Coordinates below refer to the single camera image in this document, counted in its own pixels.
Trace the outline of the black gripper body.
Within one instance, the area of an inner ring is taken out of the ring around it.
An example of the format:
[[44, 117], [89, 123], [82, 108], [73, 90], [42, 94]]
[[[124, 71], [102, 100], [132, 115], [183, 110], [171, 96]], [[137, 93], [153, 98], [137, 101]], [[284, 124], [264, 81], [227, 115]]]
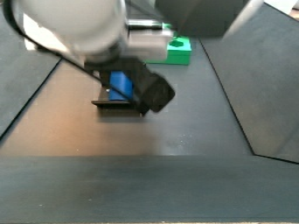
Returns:
[[153, 73], [143, 61], [137, 58], [117, 58], [108, 62], [86, 62], [84, 68], [88, 72], [98, 72], [101, 86], [112, 88], [109, 75], [113, 71], [121, 71], [133, 84], [133, 97], [136, 108], [131, 109], [144, 116], [148, 111], [159, 113], [175, 97], [175, 91], [164, 77]]

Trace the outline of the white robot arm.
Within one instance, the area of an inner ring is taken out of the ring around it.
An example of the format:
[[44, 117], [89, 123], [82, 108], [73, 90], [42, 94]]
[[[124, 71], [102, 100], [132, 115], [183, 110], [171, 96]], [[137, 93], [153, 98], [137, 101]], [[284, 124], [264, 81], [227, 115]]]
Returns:
[[173, 87], [145, 63], [167, 59], [173, 31], [155, 20], [131, 19], [127, 0], [2, 0], [2, 11], [18, 36], [97, 80], [139, 114], [164, 109]]

